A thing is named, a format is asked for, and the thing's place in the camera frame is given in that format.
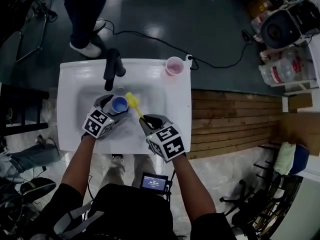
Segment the white sneaker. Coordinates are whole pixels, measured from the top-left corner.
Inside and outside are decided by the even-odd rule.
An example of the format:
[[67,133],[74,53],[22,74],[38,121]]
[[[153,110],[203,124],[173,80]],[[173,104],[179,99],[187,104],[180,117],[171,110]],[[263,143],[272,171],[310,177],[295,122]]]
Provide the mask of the white sneaker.
[[104,20],[97,20],[97,21],[95,22],[95,25],[94,25],[94,28],[93,28],[92,31],[96,31],[96,30],[104,27],[105,25],[106,25],[106,22],[105,22]]
[[97,58],[101,54],[101,49],[98,46],[92,44],[91,42],[89,42],[88,45],[82,49],[74,47],[71,43],[70,47],[89,58]]

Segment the yellow cloth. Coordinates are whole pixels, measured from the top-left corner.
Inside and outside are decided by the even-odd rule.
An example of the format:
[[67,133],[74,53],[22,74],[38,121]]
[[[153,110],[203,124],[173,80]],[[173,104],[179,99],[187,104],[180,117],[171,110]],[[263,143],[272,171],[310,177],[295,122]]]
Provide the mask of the yellow cloth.
[[288,175],[294,164],[295,151],[296,144],[282,143],[273,169],[281,175]]

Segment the black faucet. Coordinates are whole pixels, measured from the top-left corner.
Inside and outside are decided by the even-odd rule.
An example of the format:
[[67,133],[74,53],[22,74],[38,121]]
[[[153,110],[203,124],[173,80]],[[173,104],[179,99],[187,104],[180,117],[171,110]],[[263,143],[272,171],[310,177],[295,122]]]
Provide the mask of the black faucet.
[[123,77],[125,74],[126,69],[122,64],[120,52],[117,49],[109,49],[106,52],[106,65],[103,75],[105,80],[104,89],[108,92],[111,91],[114,87],[115,76]]

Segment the pants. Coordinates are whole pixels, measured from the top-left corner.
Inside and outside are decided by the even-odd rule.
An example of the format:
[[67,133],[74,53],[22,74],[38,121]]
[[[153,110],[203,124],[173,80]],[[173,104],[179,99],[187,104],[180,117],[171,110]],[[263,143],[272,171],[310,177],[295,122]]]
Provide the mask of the pants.
[[34,145],[18,153],[11,153],[11,164],[18,174],[34,167],[47,166],[60,160],[59,153],[53,144]]
[[92,30],[106,0],[64,0],[64,7],[72,22],[71,44],[82,49],[89,44]]
[[[132,187],[140,188],[143,172],[155,174],[154,163],[148,154],[134,154],[134,179]],[[124,185],[123,175],[125,174],[124,160],[120,156],[116,156],[105,174],[100,188],[107,184]]]

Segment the speaker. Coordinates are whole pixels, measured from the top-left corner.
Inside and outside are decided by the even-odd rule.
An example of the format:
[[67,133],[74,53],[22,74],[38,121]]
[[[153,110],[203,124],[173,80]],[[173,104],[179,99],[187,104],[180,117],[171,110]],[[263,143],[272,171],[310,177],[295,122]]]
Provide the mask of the speaker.
[[261,26],[260,33],[267,46],[281,49],[307,38],[310,36],[308,32],[319,28],[319,8],[308,0],[301,0],[271,14]]

